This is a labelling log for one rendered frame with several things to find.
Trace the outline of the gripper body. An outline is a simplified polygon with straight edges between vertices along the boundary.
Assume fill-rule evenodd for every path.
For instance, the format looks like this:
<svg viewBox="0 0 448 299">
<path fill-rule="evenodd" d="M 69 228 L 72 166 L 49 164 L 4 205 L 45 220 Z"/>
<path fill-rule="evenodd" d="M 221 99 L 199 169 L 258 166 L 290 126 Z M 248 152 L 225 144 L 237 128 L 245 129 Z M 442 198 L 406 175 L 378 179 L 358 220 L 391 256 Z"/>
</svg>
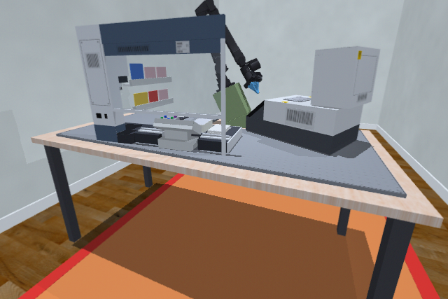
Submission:
<svg viewBox="0 0 448 299">
<path fill-rule="evenodd" d="M 258 82 L 260 80 L 259 76 L 253 76 L 251 71 L 246 72 L 246 75 L 244 75 L 244 78 L 246 80 L 246 83 L 244 84 L 244 87 L 247 89 L 248 85 L 250 85 L 251 82 Z"/>
</svg>

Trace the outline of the white lab instrument with black keypad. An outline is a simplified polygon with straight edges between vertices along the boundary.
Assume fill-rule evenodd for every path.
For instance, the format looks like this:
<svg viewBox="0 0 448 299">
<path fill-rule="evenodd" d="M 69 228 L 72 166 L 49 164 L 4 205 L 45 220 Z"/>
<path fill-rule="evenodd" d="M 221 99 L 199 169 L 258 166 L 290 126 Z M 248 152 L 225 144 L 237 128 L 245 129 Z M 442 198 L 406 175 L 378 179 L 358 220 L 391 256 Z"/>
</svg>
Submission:
<svg viewBox="0 0 448 299">
<path fill-rule="evenodd" d="M 372 101 L 380 49 L 315 51 L 311 97 L 266 99 L 246 130 L 328 155 L 357 140 L 363 105 Z"/>
</svg>

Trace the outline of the white pcr plate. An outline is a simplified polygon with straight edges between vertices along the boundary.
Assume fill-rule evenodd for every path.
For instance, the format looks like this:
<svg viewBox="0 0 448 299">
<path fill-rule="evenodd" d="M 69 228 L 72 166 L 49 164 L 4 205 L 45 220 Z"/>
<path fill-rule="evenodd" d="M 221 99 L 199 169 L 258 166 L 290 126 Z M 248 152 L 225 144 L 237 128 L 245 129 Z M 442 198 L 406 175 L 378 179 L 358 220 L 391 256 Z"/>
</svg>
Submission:
<svg viewBox="0 0 448 299">
<path fill-rule="evenodd" d="M 230 125 L 226 125 L 226 132 L 230 129 Z M 207 133 L 210 134 L 221 134 L 221 125 L 215 124 L 213 127 L 211 127 Z"/>
</svg>

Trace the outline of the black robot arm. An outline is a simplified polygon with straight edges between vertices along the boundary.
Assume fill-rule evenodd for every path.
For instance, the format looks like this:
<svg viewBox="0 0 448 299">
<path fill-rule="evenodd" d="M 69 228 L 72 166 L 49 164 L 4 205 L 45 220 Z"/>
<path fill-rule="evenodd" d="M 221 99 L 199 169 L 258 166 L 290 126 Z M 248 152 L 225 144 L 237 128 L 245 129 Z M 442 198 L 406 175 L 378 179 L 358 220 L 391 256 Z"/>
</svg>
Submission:
<svg viewBox="0 0 448 299">
<path fill-rule="evenodd" d="M 195 10 L 196 16 L 203 16 L 203 15 L 219 15 L 217 7 L 214 5 L 213 0 L 204 0 Z M 225 25 L 225 43 L 228 46 L 232 56 L 234 57 L 235 62 L 240 66 L 240 71 L 243 75 L 246 75 L 246 72 L 251 71 L 253 76 L 259 76 L 261 80 L 263 79 L 263 76 L 260 72 L 255 72 L 255 70 L 261 68 L 261 65 L 257 58 L 250 60 L 248 62 L 246 61 L 246 58 L 244 57 L 244 54 L 241 52 L 240 48 L 236 44 L 235 40 L 233 39 L 229 29 Z M 231 85 L 234 85 L 235 82 L 231 83 L 230 79 L 227 78 L 225 75 L 225 88 L 230 87 Z"/>
</svg>

